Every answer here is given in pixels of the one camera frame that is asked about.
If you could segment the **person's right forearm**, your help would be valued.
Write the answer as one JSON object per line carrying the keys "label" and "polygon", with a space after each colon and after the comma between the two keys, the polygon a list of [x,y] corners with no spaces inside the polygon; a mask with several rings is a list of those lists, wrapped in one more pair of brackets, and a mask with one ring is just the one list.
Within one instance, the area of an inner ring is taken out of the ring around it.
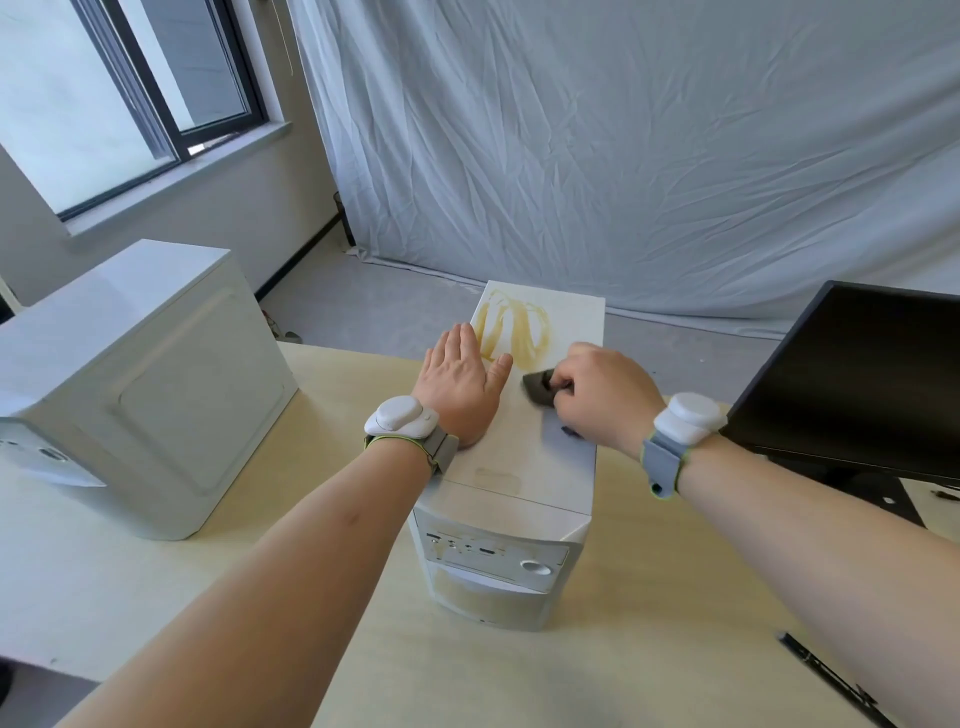
{"label": "person's right forearm", "polygon": [[678,493],[910,728],[960,728],[960,545],[718,435]]}

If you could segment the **black pen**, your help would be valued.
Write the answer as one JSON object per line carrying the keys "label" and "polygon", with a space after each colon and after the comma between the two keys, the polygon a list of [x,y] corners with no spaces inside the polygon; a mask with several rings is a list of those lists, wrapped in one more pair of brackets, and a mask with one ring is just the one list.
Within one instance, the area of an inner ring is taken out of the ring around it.
{"label": "black pen", "polygon": [[821,679],[821,681],[833,689],[835,693],[846,699],[848,703],[864,710],[877,708],[877,701],[860,685],[847,682],[789,632],[777,633],[776,640],[795,659],[806,666],[812,674]]}

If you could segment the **dark framed window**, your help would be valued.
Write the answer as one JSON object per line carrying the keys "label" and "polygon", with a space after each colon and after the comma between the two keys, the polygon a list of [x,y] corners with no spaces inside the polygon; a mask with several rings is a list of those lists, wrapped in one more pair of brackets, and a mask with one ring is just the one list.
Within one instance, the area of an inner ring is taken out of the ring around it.
{"label": "dark framed window", "polygon": [[234,0],[0,0],[0,147],[59,221],[268,119]]}

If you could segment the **white stained computer tower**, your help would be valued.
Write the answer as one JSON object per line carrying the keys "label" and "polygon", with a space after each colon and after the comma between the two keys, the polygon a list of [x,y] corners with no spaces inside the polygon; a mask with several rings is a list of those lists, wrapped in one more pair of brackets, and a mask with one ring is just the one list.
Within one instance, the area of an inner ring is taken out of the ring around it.
{"label": "white stained computer tower", "polygon": [[571,344],[601,345],[606,301],[489,281],[471,318],[485,365],[511,355],[484,437],[462,449],[407,519],[430,597],[494,627],[538,631],[581,555],[592,522],[596,446],[535,404],[524,376]]}

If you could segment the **white computer case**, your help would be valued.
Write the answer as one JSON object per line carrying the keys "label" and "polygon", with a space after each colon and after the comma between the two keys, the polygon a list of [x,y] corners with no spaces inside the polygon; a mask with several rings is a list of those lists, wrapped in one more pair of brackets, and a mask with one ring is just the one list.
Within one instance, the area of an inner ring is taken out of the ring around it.
{"label": "white computer case", "polygon": [[143,239],[0,325],[0,463],[186,540],[297,391],[231,251]]}

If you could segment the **black monitor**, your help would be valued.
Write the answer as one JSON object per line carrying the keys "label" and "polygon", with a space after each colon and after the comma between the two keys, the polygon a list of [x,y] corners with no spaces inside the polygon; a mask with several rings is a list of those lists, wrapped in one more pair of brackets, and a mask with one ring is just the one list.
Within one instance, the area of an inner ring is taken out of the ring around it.
{"label": "black monitor", "polygon": [[960,544],[960,295],[825,283],[722,433]]}

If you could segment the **person's left hand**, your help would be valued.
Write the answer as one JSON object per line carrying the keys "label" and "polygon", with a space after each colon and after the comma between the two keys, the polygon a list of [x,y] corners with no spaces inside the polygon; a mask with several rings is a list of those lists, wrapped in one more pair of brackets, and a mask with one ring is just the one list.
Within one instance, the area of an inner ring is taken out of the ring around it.
{"label": "person's left hand", "polygon": [[498,413],[505,386],[487,386],[491,363],[481,356],[469,322],[457,323],[428,348],[412,395],[438,413],[441,428],[459,440],[459,449],[476,445]]}

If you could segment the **black backdrop stand foot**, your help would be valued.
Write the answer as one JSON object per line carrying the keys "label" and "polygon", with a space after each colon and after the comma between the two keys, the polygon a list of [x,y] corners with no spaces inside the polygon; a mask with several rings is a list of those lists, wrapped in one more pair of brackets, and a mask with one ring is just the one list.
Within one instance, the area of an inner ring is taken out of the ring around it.
{"label": "black backdrop stand foot", "polygon": [[337,208],[337,214],[339,216],[339,221],[342,225],[343,235],[348,244],[348,247],[355,252],[356,249],[356,240],[354,233],[347,215],[346,207],[343,203],[341,194],[339,191],[335,192],[333,195],[334,204]]}

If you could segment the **person's left forearm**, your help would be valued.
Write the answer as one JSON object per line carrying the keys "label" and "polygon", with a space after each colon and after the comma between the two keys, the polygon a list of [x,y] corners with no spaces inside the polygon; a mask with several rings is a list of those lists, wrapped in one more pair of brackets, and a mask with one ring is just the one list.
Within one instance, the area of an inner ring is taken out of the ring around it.
{"label": "person's left forearm", "polygon": [[432,475],[373,440],[55,728],[308,728]]}

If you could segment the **white backdrop cloth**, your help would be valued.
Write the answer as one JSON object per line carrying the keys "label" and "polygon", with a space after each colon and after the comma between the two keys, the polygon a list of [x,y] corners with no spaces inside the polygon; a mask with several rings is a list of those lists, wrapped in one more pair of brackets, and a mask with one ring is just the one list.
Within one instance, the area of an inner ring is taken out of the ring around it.
{"label": "white backdrop cloth", "polygon": [[781,338],[960,295],[960,0],[287,0],[364,262]]}

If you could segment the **black scraper tool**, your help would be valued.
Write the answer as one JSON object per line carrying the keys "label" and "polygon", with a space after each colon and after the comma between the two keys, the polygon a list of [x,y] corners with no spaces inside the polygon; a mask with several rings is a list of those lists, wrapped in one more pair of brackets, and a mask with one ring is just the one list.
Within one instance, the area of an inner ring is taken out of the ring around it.
{"label": "black scraper tool", "polygon": [[536,407],[555,409],[557,394],[561,391],[573,389],[573,381],[563,379],[554,382],[553,368],[532,371],[522,375],[521,387],[527,399]]}

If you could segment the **person's right hand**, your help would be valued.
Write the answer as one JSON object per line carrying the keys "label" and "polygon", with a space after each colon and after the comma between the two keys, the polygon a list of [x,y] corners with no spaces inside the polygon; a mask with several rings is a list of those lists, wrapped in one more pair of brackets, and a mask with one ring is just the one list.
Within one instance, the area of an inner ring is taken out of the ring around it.
{"label": "person's right hand", "polygon": [[590,394],[555,401],[560,421],[583,439],[639,461],[666,400],[652,377],[630,357],[600,346],[601,381]]}

